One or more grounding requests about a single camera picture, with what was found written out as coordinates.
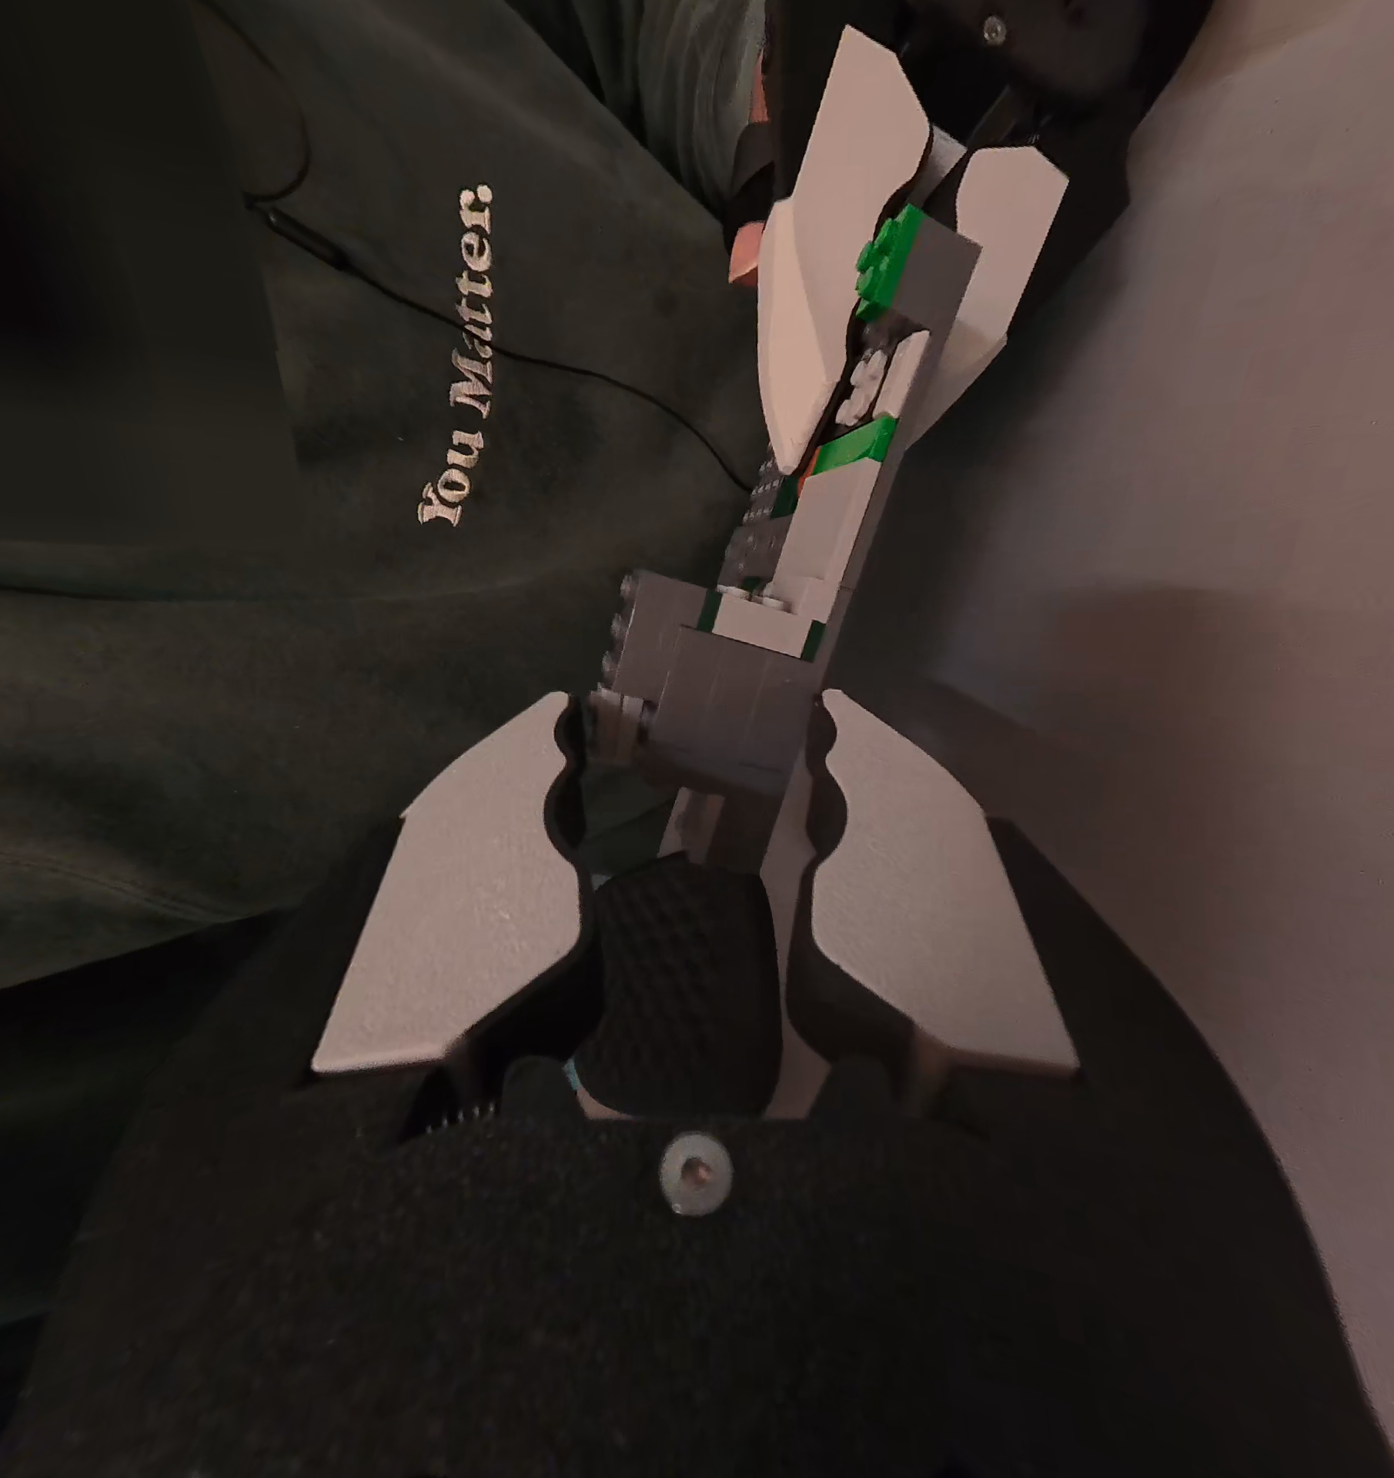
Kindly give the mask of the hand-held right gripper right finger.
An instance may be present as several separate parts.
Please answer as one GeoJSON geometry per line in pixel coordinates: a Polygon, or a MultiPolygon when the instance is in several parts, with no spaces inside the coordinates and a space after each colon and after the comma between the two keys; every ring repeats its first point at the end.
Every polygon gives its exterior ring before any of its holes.
{"type": "Polygon", "coordinates": [[[785,1015],[827,1061],[868,1057],[900,1100],[959,1066],[1075,1076],[1079,1045],[973,792],[840,687],[799,752],[785,1015]]]}

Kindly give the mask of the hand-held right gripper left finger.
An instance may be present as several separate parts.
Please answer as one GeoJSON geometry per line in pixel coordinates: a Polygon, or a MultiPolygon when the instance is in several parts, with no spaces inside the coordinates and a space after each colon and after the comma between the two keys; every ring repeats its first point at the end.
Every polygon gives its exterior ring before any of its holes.
{"type": "Polygon", "coordinates": [[[549,796],[572,765],[561,721],[577,721],[577,702],[543,694],[401,814],[311,1074],[445,1061],[577,949],[577,862],[549,830],[549,796]]]}

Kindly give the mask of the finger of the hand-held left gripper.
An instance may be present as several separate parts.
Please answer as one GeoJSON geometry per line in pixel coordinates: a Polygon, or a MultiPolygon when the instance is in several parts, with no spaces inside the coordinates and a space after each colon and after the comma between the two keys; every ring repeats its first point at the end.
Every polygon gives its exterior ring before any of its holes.
{"type": "Polygon", "coordinates": [[[799,460],[851,361],[858,256],[918,175],[931,121],[894,50],[838,38],[792,194],[772,206],[757,269],[757,382],[776,460],[799,460]]]}
{"type": "Polygon", "coordinates": [[[959,231],[980,256],[931,376],[931,400],[959,400],[1003,352],[1065,184],[1036,150],[980,150],[965,159],[959,231]]]}

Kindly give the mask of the grey brick baseplate model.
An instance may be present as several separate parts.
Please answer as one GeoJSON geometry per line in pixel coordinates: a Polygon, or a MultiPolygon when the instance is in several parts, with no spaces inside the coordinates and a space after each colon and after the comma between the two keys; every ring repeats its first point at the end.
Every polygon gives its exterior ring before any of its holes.
{"type": "Polygon", "coordinates": [[[759,392],[779,412],[714,584],[636,569],[619,584],[591,703],[597,752],[675,784],[661,857],[706,862],[720,825],[753,854],[796,762],[900,451],[992,361],[1028,280],[980,214],[904,206],[858,252],[838,382],[820,382],[810,240],[779,206],[759,261],[759,392]]]}

